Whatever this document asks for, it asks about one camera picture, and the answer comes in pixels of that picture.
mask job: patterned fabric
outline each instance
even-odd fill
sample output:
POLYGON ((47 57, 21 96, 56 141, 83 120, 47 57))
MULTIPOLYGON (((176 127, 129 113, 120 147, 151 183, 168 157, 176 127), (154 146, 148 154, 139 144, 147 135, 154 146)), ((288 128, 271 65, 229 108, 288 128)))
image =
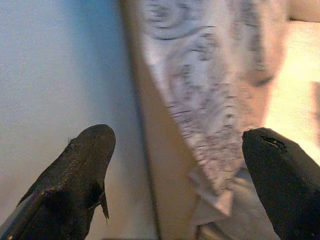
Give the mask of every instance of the patterned fabric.
POLYGON ((141 0, 140 9, 145 60, 198 163, 191 179, 200 170, 197 193, 228 215, 219 199, 232 196, 243 131, 262 121, 252 102, 263 109, 265 95, 252 89, 278 67, 285 0, 141 0))

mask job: light blue wall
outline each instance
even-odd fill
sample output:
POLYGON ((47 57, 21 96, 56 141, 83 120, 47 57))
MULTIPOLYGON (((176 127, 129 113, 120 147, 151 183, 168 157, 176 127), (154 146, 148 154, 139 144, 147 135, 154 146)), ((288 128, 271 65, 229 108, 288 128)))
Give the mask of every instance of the light blue wall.
POLYGON ((154 238, 135 93, 113 0, 0 0, 0 223, 68 138, 94 124, 116 133, 87 239, 154 238))

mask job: white wall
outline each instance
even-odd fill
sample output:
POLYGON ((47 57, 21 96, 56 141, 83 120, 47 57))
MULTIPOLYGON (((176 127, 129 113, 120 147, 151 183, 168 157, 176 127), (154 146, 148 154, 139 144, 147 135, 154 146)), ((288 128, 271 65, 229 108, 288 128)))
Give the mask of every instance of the white wall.
POLYGON ((116 1, 0 0, 0 223, 68 138, 116 133, 87 239, 155 238, 125 36, 116 1))

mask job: beige surface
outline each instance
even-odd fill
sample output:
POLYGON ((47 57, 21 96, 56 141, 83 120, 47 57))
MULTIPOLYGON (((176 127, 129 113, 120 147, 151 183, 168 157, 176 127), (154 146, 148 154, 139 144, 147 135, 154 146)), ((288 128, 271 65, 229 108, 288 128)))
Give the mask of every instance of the beige surface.
POLYGON ((123 1, 131 63, 140 99, 148 160, 154 185, 162 240, 195 237, 190 225, 196 195, 187 177, 195 160, 170 117, 144 62, 137 22, 136 1, 123 1))
POLYGON ((286 57, 270 89, 265 126, 297 142, 317 158, 313 82, 320 82, 320 23, 292 21, 286 57))
POLYGON ((308 22, 320 22, 320 0, 288 0, 289 17, 308 22))

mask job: white cloth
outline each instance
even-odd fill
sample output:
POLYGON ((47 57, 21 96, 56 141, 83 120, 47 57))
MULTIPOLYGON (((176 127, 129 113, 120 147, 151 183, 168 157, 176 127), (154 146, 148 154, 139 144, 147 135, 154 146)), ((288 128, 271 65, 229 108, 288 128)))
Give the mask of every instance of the white cloth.
POLYGON ((285 2, 140 2, 146 63, 198 163, 195 191, 225 216, 229 183, 243 164, 242 133, 262 122, 266 89, 257 95, 253 84, 272 77, 282 56, 285 2))

